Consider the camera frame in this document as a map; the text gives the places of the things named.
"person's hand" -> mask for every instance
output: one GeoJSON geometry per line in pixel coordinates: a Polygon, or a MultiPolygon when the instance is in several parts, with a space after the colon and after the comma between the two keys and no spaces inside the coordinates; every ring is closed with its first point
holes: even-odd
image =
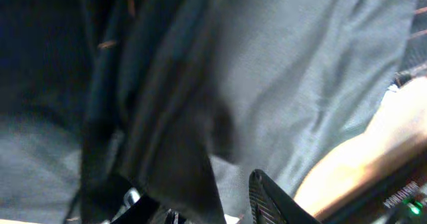
{"type": "Polygon", "coordinates": [[[383,103],[365,132],[327,154],[294,200],[314,217],[341,198],[397,169],[427,149],[427,78],[403,86],[383,103]]]}

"skin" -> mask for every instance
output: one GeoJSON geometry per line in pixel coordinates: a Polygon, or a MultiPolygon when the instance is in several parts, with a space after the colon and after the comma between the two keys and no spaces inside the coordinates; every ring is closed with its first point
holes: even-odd
{"type": "Polygon", "coordinates": [[[329,152],[308,173],[295,201],[314,217],[427,149],[427,77],[383,103],[365,132],[329,152]]]}

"green light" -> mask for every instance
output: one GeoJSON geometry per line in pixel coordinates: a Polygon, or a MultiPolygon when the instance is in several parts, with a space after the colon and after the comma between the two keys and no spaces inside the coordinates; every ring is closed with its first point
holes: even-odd
{"type": "Polygon", "coordinates": [[[417,207],[411,207],[411,211],[413,212],[413,214],[415,215],[419,215],[421,213],[421,211],[419,210],[419,208],[417,207]]]}

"black object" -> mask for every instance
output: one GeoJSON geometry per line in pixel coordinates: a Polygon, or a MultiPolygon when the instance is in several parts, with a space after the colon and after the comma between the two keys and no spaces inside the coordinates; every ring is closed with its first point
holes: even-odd
{"type": "Polygon", "coordinates": [[[254,224],[320,224],[261,170],[250,175],[249,198],[254,224]]]}

